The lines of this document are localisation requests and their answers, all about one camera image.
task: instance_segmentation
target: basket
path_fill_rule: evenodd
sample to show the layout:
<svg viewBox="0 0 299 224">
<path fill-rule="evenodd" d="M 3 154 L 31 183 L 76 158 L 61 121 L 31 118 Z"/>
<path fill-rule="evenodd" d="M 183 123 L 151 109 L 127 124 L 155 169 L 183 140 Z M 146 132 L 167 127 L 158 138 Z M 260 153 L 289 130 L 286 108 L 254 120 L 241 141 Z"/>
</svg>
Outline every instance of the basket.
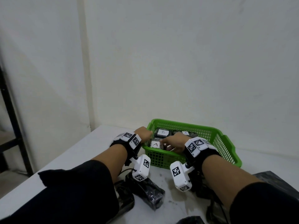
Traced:
<svg viewBox="0 0 299 224">
<path fill-rule="evenodd" d="M 222 132 L 216 128 L 174 122 L 164 119 L 153 119 L 148 124 L 147 129 L 154 132 L 158 127 L 170 130 L 195 132 L 199 137 L 207 139 L 212 145 L 214 145 L 224 159 L 238 167 L 241 167 L 242 165 L 242 161 L 235 152 L 235 146 L 233 143 L 226 135 L 223 135 Z M 169 169 L 170 164 L 175 161 L 180 161 L 181 163 L 186 162 L 185 157 L 180 154 L 158 148 L 151 148 L 149 145 L 150 140 L 144 143 L 142 147 L 145 150 L 145 154 L 151 159 L 151 166 Z"/>
</svg>

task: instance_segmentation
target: black sleeve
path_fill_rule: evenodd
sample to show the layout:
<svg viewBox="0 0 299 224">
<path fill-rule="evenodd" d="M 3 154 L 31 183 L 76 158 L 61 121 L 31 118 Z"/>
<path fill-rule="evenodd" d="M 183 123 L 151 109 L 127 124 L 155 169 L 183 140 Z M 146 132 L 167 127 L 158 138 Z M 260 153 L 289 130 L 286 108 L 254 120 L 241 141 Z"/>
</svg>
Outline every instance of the black sleeve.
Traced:
<svg viewBox="0 0 299 224">
<path fill-rule="evenodd" d="M 236 223 L 297 223 L 299 201 L 264 182 L 243 188 L 230 207 L 230 220 Z"/>
<path fill-rule="evenodd" d="M 106 223 L 119 210 L 110 172 L 99 161 L 39 176 L 47 188 L 0 223 Z"/>
</svg>

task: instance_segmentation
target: wall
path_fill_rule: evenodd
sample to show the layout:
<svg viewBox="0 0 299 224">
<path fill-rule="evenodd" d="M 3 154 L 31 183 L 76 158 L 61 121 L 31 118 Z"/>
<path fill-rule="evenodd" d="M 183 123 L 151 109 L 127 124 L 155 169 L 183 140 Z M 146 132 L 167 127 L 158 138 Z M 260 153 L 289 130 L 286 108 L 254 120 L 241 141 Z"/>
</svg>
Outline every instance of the wall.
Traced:
<svg viewBox="0 0 299 224">
<path fill-rule="evenodd" d="M 37 171 L 90 132 L 77 2 L 0 3 L 1 56 Z"/>
<path fill-rule="evenodd" d="M 299 157 L 299 0 L 85 0 L 95 126 L 154 118 Z"/>
</svg>

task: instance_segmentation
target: tabletop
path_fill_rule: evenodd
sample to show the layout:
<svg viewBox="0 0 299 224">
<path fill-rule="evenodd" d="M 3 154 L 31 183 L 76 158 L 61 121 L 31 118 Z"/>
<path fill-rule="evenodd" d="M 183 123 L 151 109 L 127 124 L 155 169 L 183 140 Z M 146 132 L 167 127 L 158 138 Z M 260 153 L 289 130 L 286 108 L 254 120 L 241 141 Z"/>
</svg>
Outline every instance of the tabletop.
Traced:
<svg viewBox="0 0 299 224">
<path fill-rule="evenodd" d="M 71 169 L 95 157 L 106 150 L 112 139 L 128 129 L 101 125 L 62 155 L 54 159 L 40 171 L 48 169 Z M 271 170 L 295 189 L 299 190 L 299 161 L 275 155 L 261 154 L 236 149 L 243 162 L 242 169 L 249 173 Z M 153 211 L 139 197 L 135 196 L 135 206 L 131 211 L 119 217 L 113 223 L 176 223 L 187 216 L 201 216 L 205 223 L 205 212 L 209 200 L 197 198 L 192 192 L 180 192 L 173 183 L 169 170 L 151 166 L 149 178 L 165 190 L 163 205 Z M 0 199 L 0 219 L 15 212 L 31 198 L 42 191 L 45 186 L 35 173 L 28 180 Z"/>
</svg>

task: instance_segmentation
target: floor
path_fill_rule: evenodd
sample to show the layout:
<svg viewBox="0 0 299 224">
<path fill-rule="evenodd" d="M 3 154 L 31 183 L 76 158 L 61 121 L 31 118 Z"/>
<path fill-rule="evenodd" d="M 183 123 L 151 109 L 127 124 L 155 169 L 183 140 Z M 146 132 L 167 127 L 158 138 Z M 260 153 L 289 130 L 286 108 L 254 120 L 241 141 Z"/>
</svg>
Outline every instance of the floor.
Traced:
<svg viewBox="0 0 299 224">
<path fill-rule="evenodd" d="M 0 173 L 0 199 L 27 179 L 28 177 L 11 171 Z"/>
</svg>

